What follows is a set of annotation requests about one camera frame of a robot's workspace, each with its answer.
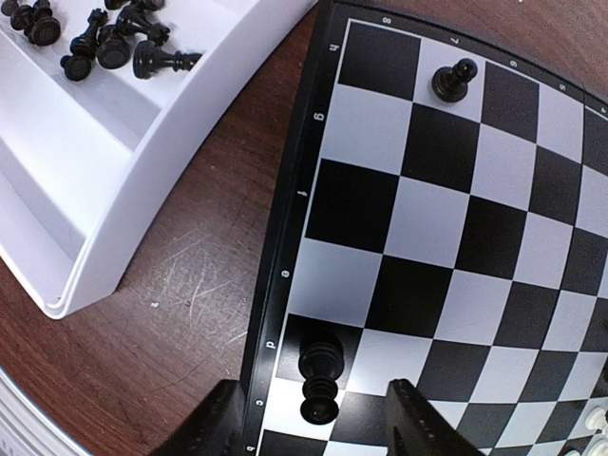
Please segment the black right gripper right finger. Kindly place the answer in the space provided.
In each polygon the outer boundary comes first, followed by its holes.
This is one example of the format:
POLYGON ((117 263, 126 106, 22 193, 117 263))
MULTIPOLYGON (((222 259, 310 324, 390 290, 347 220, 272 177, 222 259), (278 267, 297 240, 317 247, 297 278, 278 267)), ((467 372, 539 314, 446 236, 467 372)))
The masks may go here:
POLYGON ((408 379, 389 382, 385 413, 388 455, 483 455, 447 422, 408 379))

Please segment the black king piece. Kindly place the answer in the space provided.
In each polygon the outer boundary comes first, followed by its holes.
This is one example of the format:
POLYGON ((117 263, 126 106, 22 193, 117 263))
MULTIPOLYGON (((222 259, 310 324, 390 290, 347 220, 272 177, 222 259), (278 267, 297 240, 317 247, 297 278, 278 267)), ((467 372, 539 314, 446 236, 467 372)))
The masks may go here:
POLYGON ((302 339, 298 369, 305 382, 300 414, 306 422, 324 426, 337 417, 337 379, 344 366, 343 346, 334 334, 319 332, 302 339))

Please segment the black pawn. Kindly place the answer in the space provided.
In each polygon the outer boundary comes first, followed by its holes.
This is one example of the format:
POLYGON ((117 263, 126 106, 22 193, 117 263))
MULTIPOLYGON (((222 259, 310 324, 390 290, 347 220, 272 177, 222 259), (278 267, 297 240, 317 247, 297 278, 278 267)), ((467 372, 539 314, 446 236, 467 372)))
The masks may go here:
POLYGON ((477 73, 477 64, 472 59, 463 58, 453 66, 438 68, 431 79, 431 89, 441 101, 458 103, 466 96, 468 85, 477 73))

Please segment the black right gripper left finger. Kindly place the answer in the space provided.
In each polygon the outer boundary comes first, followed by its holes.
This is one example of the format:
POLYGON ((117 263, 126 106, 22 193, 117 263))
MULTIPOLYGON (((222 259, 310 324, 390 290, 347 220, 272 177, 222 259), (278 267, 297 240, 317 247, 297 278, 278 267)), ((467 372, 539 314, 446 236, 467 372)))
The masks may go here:
POLYGON ((152 455, 238 455, 244 394, 238 380, 220 380, 152 455))

